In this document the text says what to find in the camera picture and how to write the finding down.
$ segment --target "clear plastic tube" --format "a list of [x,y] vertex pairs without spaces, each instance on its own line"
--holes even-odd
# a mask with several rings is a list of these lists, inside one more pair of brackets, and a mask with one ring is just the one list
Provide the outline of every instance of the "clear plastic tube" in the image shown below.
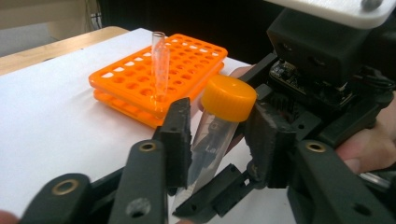
[[204,110],[191,147],[188,187],[177,191],[174,210],[215,176],[238,123],[217,118]]
[[162,32],[152,33],[151,45],[151,74],[155,79],[154,104],[157,114],[163,112],[168,89],[170,50],[165,45],[165,34]]
[[239,122],[248,118],[255,100],[254,89],[241,80],[221,75],[209,79],[202,96],[204,113],[191,146],[188,186],[177,191],[173,211],[215,176]]

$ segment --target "screw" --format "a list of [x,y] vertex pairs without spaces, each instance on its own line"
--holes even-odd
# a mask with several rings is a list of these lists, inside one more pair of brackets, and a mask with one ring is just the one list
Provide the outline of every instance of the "screw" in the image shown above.
[[127,205],[125,213],[131,218],[139,218],[147,215],[150,210],[151,202],[149,199],[137,198]]
[[361,7],[365,11],[373,11],[381,6],[383,0],[361,0]]
[[316,57],[312,57],[312,58],[310,58],[310,59],[311,59],[312,63],[313,63],[315,66],[318,66],[318,67],[326,67],[326,63],[323,62],[322,60],[320,60],[320,59],[318,59],[318,58],[316,58]]
[[278,45],[285,51],[289,51],[289,52],[293,51],[293,49],[285,43],[279,43]]
[[58,196],[65,195],[73,192],[77,187],[78,181],[76,179],[67,179],[55,185],[55,187],[52,188],[52,194]]
[[157,149],[157,148],[154,143],[145,143],[143,145],[140,145],[140,147],[139,147],[139,150],[142,152],[150,152],[155,149]]
[[306,148],[313,151],[313,152],[325,152],[326,147],[319,143],[307,143]]

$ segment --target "human hand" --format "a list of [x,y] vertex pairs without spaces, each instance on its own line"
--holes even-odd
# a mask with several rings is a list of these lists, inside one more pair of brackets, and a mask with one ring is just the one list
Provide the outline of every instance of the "human hand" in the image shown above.
[[18,219],[11,213],[0,210],[0,223],[1,224],[17,224]]
[[[237,68],[230,76],[241,77],[252,67]],[[341,160],[355,174],[384,169],[396,162],[396,91],[393,95],[395,97],[390,105],[376,117],[373,129],[355,133],[336,149]],[[242,137],[235,138],[229,149]]]

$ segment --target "wooden table edge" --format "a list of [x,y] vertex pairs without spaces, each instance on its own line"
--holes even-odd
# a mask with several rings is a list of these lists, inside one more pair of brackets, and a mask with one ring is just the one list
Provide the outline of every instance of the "wooden table edge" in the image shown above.
[[117,26],[77,35],[65,40],[57,41],[34,49],[24,50],[0,58],[0,75],[20,70],[24,67],[65,55],[67,53],[87,48],[112,37],[128,33],[128,30]]

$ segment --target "test tube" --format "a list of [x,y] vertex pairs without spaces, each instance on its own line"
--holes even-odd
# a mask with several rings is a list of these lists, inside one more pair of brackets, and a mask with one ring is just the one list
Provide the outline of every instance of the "test tube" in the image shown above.
[[165,45],[165,34],[152,33],[151,74],[155,79],[154,104],[157,118],[164,116],[163,102],[168,89],[170,50]]
[[247,83],[217,75],[208,80],[201,98],[204,107],[191,146],[188,186],[179,189],[173,211],[216,174],[239,122],[245,121],[257,94]]

